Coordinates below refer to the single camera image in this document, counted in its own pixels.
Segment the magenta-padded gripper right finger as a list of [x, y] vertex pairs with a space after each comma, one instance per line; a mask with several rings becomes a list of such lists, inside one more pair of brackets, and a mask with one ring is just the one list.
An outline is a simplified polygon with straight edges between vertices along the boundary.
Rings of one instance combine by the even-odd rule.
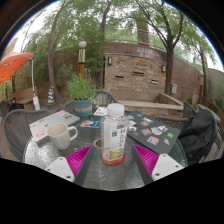
[[145, 185], [183, 169], [168, 154], [158, 155], [142, 146], [133, 144], [132, 155]]

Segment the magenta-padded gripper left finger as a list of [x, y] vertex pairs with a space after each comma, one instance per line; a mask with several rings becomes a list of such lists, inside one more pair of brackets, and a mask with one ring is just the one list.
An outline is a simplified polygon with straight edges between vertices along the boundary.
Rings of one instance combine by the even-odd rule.
[[87, 146], [67, 158], [58, 157], [46, 168], [46, 171], [82, 186], [93, 154], [93, 146]]

